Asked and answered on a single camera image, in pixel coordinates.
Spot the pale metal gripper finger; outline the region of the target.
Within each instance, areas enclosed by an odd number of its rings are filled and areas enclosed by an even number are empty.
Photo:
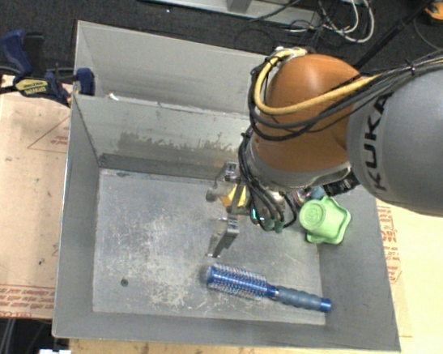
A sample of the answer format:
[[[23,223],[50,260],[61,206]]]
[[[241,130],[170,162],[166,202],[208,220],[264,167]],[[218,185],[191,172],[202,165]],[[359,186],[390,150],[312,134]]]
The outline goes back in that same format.
[[[239,231],[239,223],[235,216],[219,218],[209,240],[207,256],[219,258],[239,236]]]
[[[237,167],[238,164],[234,161],[226,161],[224,163],[216,175],[212,186],[207,189],[206,200],[209,203],[227,197],[235,189],[239,178]]]

